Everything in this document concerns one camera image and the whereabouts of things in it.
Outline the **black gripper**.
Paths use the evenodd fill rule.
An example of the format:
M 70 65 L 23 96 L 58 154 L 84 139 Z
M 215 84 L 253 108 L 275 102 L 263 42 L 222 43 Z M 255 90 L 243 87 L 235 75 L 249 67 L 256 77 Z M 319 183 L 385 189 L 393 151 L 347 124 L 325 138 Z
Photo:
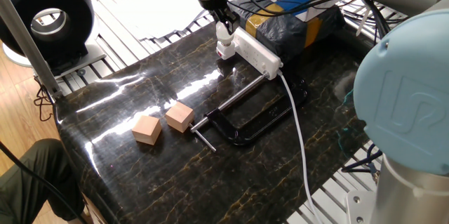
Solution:
M 239 27 L 240 17 L 232 9 L 227 8 L 228 0 L 199 0 L 200 5 L 210 11 L 215 22 L 221 22 L 227 28 L 229 35 Z

